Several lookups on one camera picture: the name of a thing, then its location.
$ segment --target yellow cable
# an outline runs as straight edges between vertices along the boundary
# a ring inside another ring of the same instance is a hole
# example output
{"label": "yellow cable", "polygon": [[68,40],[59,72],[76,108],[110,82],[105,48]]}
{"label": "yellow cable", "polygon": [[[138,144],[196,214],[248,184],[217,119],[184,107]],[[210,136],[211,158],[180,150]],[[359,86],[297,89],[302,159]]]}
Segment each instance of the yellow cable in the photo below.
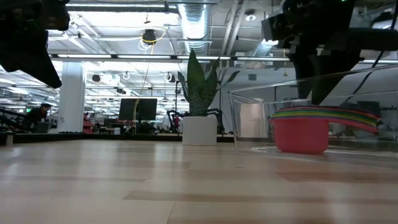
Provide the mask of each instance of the yellow cable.
{"label": "yellow cable", "polygon": [[[155,49],[155,45],[152,46],[152,50],[150,51],[150,54],[151,54],[151,55],[154,53],[154,49]],[[137,111],[137,106],[138,106],[139,98],[140,98],[140,96],[141,96],[141,94],[142,94],[142,91],[144,91],[145,82],[147,81],[148,72],[149,72],[149,66],[150,66],[150,62],[148,63],[148,68],[147,68],[147,72],[146,72],[146,74],[145,74],[145,78],[144,78],[143,81],[142,81],[142,88],[141,88],[141,91],[140,91],[139,96],[138,96],[138,98],[137,98],[137,100],[136,100],[136,104],[134,105],[134,115],[133,115],[133,120],[132,120],[132,125],[133,125],[133,127],[135,127],[135,128],[134,128],[134,134],[137,134],[137,124],[136,124],[136,115],[137,115],[137,112],[136,112],[136,111]]]}
{"label": "yellow cable", "polygon": [[142,39],[142,41],[144,41],[145,43],[154,43],[154,42],[157,42],[158,40],[162,40],[163,37],[164,37],[164,35],[165,35],[166,32],[167,32],[167,31],[166,31],[166,28],[163,27],[163,29],[164,29],[164,32],[163,32],[162,36],[159,37],[159,38],[156,39],[156,40],[145,40],[144,38],[142,38],[142,36],[144,36],[144,34],[141,34],[141,39]]}

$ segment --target plant leaf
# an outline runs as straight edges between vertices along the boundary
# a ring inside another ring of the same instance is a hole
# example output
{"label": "plant leaf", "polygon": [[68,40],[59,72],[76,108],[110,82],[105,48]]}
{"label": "plant leaf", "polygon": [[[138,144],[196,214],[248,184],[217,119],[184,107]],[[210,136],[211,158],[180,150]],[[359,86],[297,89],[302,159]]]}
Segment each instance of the plant leaf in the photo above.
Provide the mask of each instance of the plant leaf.
{"label": "plant leaf", "polygon": [[207,108],[203,104],[197,87],[194,87],[190,92],[189,110],[192,116],[206,116]]}
{"label": "plant leaf", "polygon": [[218,58],[212,65],[210,75],[206,79],[206,85],[203,88],[203,91],[200,93],[203,105],[206,108],[208,108],[211,105],[217,93],[217,84],[218,84],[217,68],[219,63],[220,63],[220,58]]}
{"label": "plant leaf", "polygon": [[224,80],[226,71],[227,71],[227,69],[225,69],[225,68],[223,68],[223,69],[220,71],[221,77],[220,77],[220,79],[218,80],[218,83],[219,83],[220,85],[222,84],[222,82],[223,82],[223,80]]}
{"label": "plant leaf", "polygon": [[241,71],[236,71],[236,72],[232,73],[231,76],[227,79],[227,81],[226,81],[224,84],[221,85],[220,89],[223,88],[223,87],[224,87],[225,85],[227,85],[228,83],[232,82],[232,81],[236,78],[236,75],[237,75],[239,72],[241,72]]}
{"label": "plant leaf", "polygon": [[203,68],[201,67],[193,49],[191,49],[188,60],[187,85],[188,92],[191,92],[193,88],[197,86],[199,93],[205,86],[205,73],[203,72]]}
{"label": "plant leaf", "polygon": [[188,88],[187,88],[187,83],[185,81],[184,75],[182,75],[181,72],[178,72],[178,80],[181,83],[182,91],[184,92],[184,97],[189,102],[189,91],[188,91]]}

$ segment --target column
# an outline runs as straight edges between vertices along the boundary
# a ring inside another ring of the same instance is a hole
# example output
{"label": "column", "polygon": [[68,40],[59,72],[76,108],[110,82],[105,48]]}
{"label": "column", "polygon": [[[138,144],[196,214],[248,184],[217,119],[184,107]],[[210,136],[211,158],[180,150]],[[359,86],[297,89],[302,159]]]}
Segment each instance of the column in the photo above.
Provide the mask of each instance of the column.
{"label": "column", "polygon": [[82,132],[86,71],[82,62],[64,62],[57,130]]}

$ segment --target pink bowl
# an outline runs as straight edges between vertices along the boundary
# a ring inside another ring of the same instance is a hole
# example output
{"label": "pink bowl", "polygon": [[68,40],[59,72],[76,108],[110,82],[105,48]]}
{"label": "pink bowl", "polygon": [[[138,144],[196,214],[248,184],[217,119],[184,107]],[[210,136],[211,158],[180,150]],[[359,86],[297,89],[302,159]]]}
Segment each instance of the pink bowl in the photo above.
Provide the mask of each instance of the pink bowl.
{"label": "pink bowl", "polygon": [[284,118],[274,123],[275,145],[282,152],[321,154],[329,145],[329,122],[316,118]]}

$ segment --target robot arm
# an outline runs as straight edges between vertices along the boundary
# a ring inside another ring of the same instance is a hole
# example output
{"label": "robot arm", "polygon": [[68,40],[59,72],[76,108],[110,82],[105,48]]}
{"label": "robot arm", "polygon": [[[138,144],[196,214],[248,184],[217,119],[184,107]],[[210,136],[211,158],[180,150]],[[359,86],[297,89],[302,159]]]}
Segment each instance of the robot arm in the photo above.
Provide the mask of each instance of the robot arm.
{"label": "robot arm", "polygon": [[[262,21],[264,37],[289,49],[296,79],[350,71],[363,60],[361,50],[397,50],[396,30],[349,28],[354,4],[355,0],[286,0],[281,14]],[[312,91],[312,103],[319,105],[340,80],[298,83],[298,96],[306,98]]]}
{"label": "robot arm", "polygon": [[48,86],[61,81],[47,53],[46,29],[67,30],[69,0],[2,0],[0,2],[0,65],[22,70]]}

